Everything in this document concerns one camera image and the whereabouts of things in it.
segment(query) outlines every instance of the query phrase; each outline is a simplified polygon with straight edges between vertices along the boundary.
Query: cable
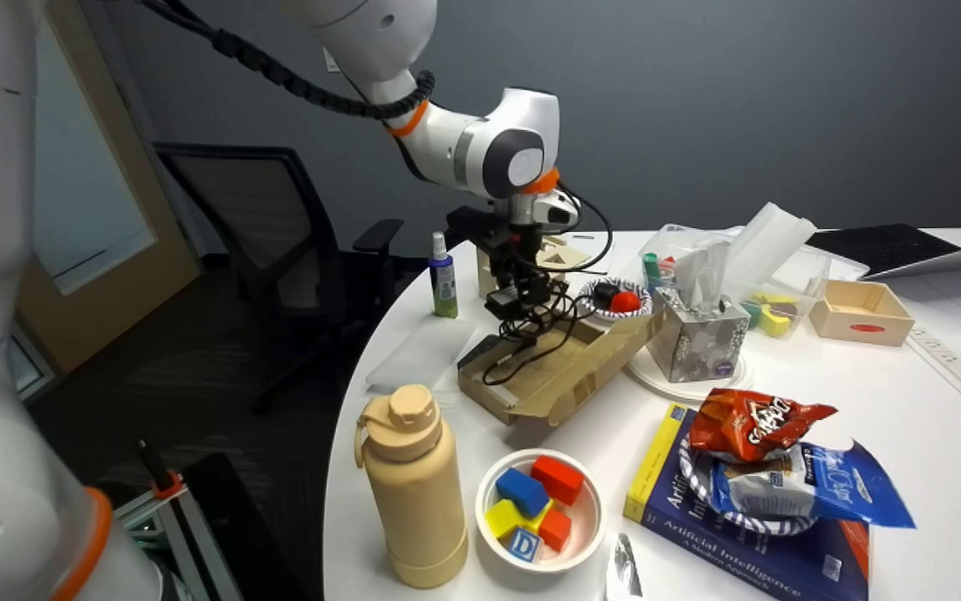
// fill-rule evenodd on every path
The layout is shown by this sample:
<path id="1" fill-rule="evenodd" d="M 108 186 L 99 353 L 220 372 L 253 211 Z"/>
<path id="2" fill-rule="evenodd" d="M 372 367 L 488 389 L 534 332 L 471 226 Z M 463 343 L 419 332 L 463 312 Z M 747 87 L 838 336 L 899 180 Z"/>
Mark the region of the cable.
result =
<path id="1" fill-rule="evenodd" d="M 602 265 L 602 262 L 612 254 L 612 246 L 614 246 L 614 226 L 612 226 L 607 214 L 603 214 L 597 203 L 592 203 L 584 195 L 577 195 L 577 190 L 569 186 L 569 183 L 562 183 L 562 186 L 565 186 L 569 195 L 573 195 L 573 196 L 603 224 L 603 235 L 607 235 L 603 246 L 602 246 L 592 262 L 573 265 L 573 267 L 549 267 L 550 273 L 573 273 L 573 270 L 587 270 L 587 267 Z"/>
<path id="2" fill-rule="evenodd" d="M 511 353 L 490 360 L 490 365 L 483 367 L 483 375 L 482 375 L 482 384 L 483 384 L 483 389 L 508 384 L 508 382 L 513 382 L 528 365 L 534 365 L 534 360 L 562 352 L 562 348 L 573 336 L 573 326 L 582 325 L 582 300 L 584 300 L 584 293 L 571 300 L 571 326 L 569 326 L 569 333 L 565 333 L 554 348 L 543 348 L 543 352 L 523 358 L 523 360 L 513 365 L 513 372 L 503 375 L 503 377 L 490 377 L 498 367 L 503 367 L 508 360 L 513 360 L 513 358 L 528 348 L 528 343 L 522 343 L 522 348 L 513 348 Z"/>
<path id="3" fill-rule="evenodd" d="M 171 0 L 171 8 L 161 5 L 161 0 L 143 0 L 143 8 L 154 11 L 154 15 L 164 16 L 164 22 L 192 29 L 192 34 L 199 34 L 199 36 L 212 36 L 212 34 L 213 34 L 213 29 L 212 29 L 197 15 L 192 15 L 181 0 Z"/>
<path id="4" fill-rule="evenodd" d="M 247 69 L 262 75 L 264 79 L 283 87 L 288 93 L 293 93 L 293 98 L 300 98 L 300 101 L 307 101 L 314 108 L 333 109 L 333 114 L 393 122 L 393 116 L 412 114 L 414 103 L 432 98 L 435 87 L 436 87 L 436 77 L 422 69 L 419 75 L 419 87 L 404 101 L 372 108 L 365 101 L 342 98 L 342 93 L 330 93 L 330 89 L 304 79 L 300 75 L 283 67 L 276 58 L 270 58 L 268 49 L 253 47 L 250 42 L 245 42 L 245 36 L 236 36 L 231 29 L 213 29 L 184 0 L 141 0 L 141 5 L 147 11 L 154 11 L 157 16 L 171 22 L 175 28 L 184 28 L 184 29 L 212 42 L 212 47 L 220 58 L 231 58 L 231 62 L 245 63 Z"/>

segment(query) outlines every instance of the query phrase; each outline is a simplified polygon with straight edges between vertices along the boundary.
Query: white bowl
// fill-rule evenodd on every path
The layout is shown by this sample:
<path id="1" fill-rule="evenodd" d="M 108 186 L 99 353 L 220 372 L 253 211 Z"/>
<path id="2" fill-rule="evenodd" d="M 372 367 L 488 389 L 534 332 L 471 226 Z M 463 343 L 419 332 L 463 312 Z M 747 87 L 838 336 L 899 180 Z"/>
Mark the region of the white bowl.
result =
<path id="1" fill-rule="evenodd" d="M 513 558 L 490 532 L 488 532 L 488 508 L 498 502 L 494 486 L 500 481 L 503 472 L 522 467 L 528 472 L 540 453 L 559 459 L 584 476 L 584 488 L 573 503 L 562 503 L 571 518 L 571 538 L 565 540 L 562 552 L 540 545 L 534 561 Z M 482 540 L 511 567 L 528 571 L 528 574 L 565 574 L 584 565 L 603 540 L 603 502 L 595 488 L 595 478 L 584 472 L 582 460 L 550 450 L 550 447 L 528 447 L 500 459 L 488 476 L 482 478 L 476 488 L 476 503 L 475 503 L 475 521 L 482 532 Z"/>
<path id="2" fill-rule="evenodd" d="M 639 308 L 639 312 L 624 312 L 624 314 L 595 308 L 592 291 L 595 291 L 597 285 L 614 285 L 618 291 L 639 293 L 639 299 L 640 299 L 640 308 Z M 640 288 L 640 285 L 636 285 L 636 281 L 618 281 L 618 279 L 592 281 L 592 285 L 584 285 L 582 293 L 584 293 L 584 299 L 582 299 L 584 314 L 587 314 L 587 318 L 595 314 L 597 320 L 607 320 L 607 325 L 614 325 L 614 320 L 632 320 L 632 318 L 647 318 L 647 314 L 652 314 L 652 293 L 647 293 L 647 288 Z"/>

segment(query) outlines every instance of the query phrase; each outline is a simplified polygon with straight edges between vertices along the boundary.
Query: red snack bag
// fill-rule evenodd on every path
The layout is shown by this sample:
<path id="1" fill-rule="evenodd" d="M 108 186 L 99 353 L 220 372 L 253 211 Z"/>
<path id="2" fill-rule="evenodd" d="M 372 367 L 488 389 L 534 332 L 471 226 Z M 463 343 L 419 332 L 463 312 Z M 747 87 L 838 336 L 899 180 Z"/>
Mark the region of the red snack bag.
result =
<path id="1" fill-rule="evenodd" d="M 838 415 L 832 405 L 714 389 L 689 430 L 689 447 L 737 466 L 770 460 L 798 446 L 813 422 Z"/>

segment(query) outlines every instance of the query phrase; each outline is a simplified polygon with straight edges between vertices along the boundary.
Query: office chair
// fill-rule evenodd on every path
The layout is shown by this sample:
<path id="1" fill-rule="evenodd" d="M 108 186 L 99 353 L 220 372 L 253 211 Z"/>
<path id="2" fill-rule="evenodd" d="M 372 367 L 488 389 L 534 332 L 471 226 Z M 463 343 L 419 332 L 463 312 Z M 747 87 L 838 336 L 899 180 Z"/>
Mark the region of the office chair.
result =
<path id="1" fill-rule="evenodd" d="M 360 352 L 393 300 L 391 236 L 404 221 L 379 221 L 342 252 L 329 211 L 291 147 L 154 145 L 164 168 L 220 235 L 241 293 L 268 342 L 291 365 L 262 392 L 270 411 L 282 384 L 307 367 L 333 367 L 325 411 L 337 411 L 349 352 Z"/>

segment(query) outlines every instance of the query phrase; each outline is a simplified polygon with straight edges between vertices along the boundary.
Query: plastic bottle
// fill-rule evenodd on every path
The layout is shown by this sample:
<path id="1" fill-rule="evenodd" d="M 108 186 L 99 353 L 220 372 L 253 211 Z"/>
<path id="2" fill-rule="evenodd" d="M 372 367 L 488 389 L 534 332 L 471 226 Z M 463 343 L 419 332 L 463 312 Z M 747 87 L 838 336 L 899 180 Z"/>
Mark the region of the plastic bottle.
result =
<path id="1" fill-rule="evenodd" d="M 357 466 L 372 476 L 387 561 L 412 589 L 441 589 L 468 558 L 456 447 L 423 384 L 375 399 L 357 422 Z"/>
<path id="2" fill-rule="evenodd" d="M 662 288 L 657 254 L 643 254 L 643 285 L 647 285 L 647 293 Z"/>
<path id="3" fill-rule="evenodd" d="M 455 257 L 441 231 L 435 231 L 435 257 L 428 262 L 435 285 L 435 318 L 456 318 Z"/>

